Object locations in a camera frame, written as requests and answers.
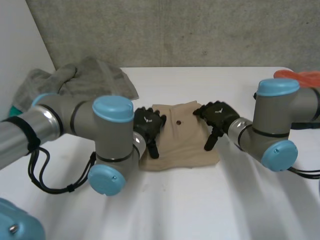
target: white wall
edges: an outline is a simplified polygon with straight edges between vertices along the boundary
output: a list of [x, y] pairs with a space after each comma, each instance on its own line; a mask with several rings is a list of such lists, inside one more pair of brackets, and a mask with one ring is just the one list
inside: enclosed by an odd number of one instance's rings
[[0, 120], [31, 69], [55, 70], [24, 0], [0, 0]]

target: black band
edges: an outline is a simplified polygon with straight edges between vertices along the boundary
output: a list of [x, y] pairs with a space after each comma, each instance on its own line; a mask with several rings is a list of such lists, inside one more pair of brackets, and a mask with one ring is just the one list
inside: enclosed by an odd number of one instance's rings
[[138, 153], [138, 157], [140, 159], [140, 152], [139, 152], [139, 149], [137, 148], [136, 145], [133, 144], [133, 148], [136, 150], [136, 152]]
[[314, 87], [311, 87], [311, 89], [314, 91], [314, 93], [316, 95], [316, 99], [318, 101], [318, 106], [316, 108], [316, 112], [315, 112], [313, 118], [311, 119], [311, 122], [313, 122], [314, 120], [316, 120], [320, 116], [320, 93]]
[[70, 185], [66, 186], [66, 189], [68, 190], [69, 193], [72, 193], [75, 191], [76, 188], [75, 188], [75, 185], [70, 184]]
[[99, 158], [99, 160], [101, 160], [101, 161], [104, 161], [107, 163], [120, 163], [120, 162], [130, 158], [133, 152], [134, 152], [134, 148], [132, 148], [132, 151], [129, 153], [129, 155], [122, 157], [122, 158], [117, 158], [117, 159], [108, 159], [108, 158], [101, 157], [97, 154], [97, 152], [95, 154]]
[[244, 127], [244, 129], [241, 130], [241, 132], [239, 133], [239, 136], [238, 136], [238, 146], [239, 148], [242, 150], [241, 148], [241, 145], [240, 145], [240, 140], [241, 140], [241, 136], [242, 134], [245, 132], [245, 130], [247, 130], [248, 128], [252, 127], [252, 124], [249, 124], [247, 126]]
[[252, 130], [256, 133], [256, 134], [260, 134], [262, 136], [265, 137], [269, 137], [269, 138], [287, 138], [289, 137], [290, 132], [287, 133], [268, 133], [268, 132], [264, 132], [264, 131], [259, 131], [257, 129], [255, 129], [254, 127], [252, 128]]
[[72, 115], [71, 115], [71, 118], [70, 118], [70, 129], [71, 129], [71, 132], [73, 133], [73, 135], [77, 136], [76, 134], [76, 130], [75, 130], [75, 117], [76, 117], [76, 114], [77, 114], [77, 111], [78, 109], [81, 107], [82, 104], [84, 104], [86, 101], [81, 101], [79, 102], [73, 112], [72, 112]]
[[29, 153], [33, 152], [34, 150], [36, 150], [40, 146], [40, 144], [41, 144], [40, 139], [37, 137], [37, 134], [35, 133], [33, 128], [24, 119], [22, 119], [18, 116], [12, 116], [12, 117], [9, 117], [9, 118], [3, 120], [3, 122], [12, 123], [12, 124], [16, 125], [17, 127], [19, 127], [23, 131], [26, 139], [28, 140], [27, 149], [28, 149]]
[[59, 137], [61, 137], [62, 134], [65, 133], [65, 130], [64, 130], [64, 125], [63, 125], [59, 115], [51, 107], [49, 107], [48, 105], [39, 104], [38, 106], [41, 106], [41, 107], [44, 107], [44, 108], [48, 109], [49, 112], [53, 114], [53, 116], [55, 117], [55, 119], [57, 120], [57, 122], [59, 124], [59, 128], [60, 128], [60, 136]]

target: beige fabric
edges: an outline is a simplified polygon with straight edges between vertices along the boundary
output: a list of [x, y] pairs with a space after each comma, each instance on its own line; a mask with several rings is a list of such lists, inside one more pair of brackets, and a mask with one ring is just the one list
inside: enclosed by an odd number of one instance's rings
[[205, 151], [209, 131], [205, 121], [193, 115], [201, 104], [192, 101], [178, 105], [153, 105], [160, 115], [166, 115], [166, 123], [156, 139], [159, 158], [152, 159], [145, 151], [139, 168], [144, 171], [162, 171], [179, 167], [201, 167], [219, 161], [215, 148]]

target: concrete wall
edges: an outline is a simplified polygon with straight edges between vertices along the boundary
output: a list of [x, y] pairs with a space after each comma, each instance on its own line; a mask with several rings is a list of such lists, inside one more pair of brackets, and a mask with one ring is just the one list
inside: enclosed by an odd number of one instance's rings
[[56, 67], [320, 70], [317, 0], [26, 0]]

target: gray cloth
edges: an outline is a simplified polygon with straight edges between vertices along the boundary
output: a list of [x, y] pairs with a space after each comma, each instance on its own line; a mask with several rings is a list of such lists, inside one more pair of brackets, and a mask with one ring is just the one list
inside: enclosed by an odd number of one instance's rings
[[57, 93], [92, 100], [102, 95], [138, 99], [138, 93], [128, 76], [118, 67], [92, 57], [79, 64], [67, 64], [53, 74], [41, 69], [29, 72], [13, 98], [13, 106], [26, 112], [40, 94]]

